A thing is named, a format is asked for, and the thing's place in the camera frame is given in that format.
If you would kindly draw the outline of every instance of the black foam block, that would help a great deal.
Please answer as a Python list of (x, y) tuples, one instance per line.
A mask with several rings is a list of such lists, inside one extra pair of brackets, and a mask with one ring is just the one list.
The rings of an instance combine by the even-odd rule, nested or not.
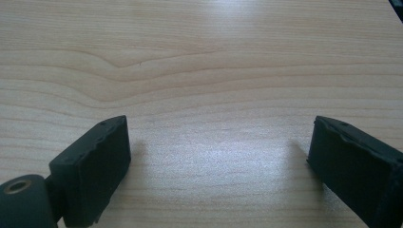
[(369, 227), (401, 227), (400, 151), (348, 123), (318, 116), (307, 162)]

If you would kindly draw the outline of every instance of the metal grommet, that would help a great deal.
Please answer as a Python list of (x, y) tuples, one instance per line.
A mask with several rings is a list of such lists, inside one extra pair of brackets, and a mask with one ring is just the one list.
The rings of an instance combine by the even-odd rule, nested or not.
[(20, 193), (20, 192), (26, 190), (27, 188), (29, 188), (31, 184), (32, 184), (31, 180), (17, 180), (15, 182), (12, 182), (11, 184), (9, 184), (4, 189), (4, 193), (6, 193), (6, 194)]

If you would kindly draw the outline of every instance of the black plastic part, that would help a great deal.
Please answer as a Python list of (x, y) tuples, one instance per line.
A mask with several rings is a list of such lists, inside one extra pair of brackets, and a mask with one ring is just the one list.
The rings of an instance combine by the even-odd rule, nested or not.
[(66, 226), (90, 226), (109, 204), (130, 164), (125, 116), (92, 127), (50, 162), (52, 182), (64, 189)]
[(45, 180), (26, 175), (0, 186), (0, 228), (56, 228)]
[(400, 151), (352, 125), (318, 116), (307, 162), (369, 227), (401, 227)]

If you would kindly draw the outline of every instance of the dark green foam piece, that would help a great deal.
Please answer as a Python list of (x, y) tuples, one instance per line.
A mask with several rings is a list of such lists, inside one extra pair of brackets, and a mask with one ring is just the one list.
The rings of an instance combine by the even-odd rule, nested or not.
[(68, 227), (87, 227), (97, 221), (129, 164), (126, 117), (96, 124), (49, 164), (49, 186), (62, 189), (66, 199), (66, 208), (53, 208), (55, 218), (63, 214)]
[(317, 116), (307, 162), (369, 227), (401, 227), (400, 151), (350, 124)]

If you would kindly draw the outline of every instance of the round hole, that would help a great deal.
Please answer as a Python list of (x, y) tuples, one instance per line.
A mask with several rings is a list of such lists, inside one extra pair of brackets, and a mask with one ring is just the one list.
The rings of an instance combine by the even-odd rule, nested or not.
[(6, 187), (6, 189), (4, 189), (4, 193), (16, 194), (16, 193), (26, 190), (27, 188), (29, 188), (30, 185), (31, 185), (30, 180), (18, 180), (16, 182), (9, 184)]

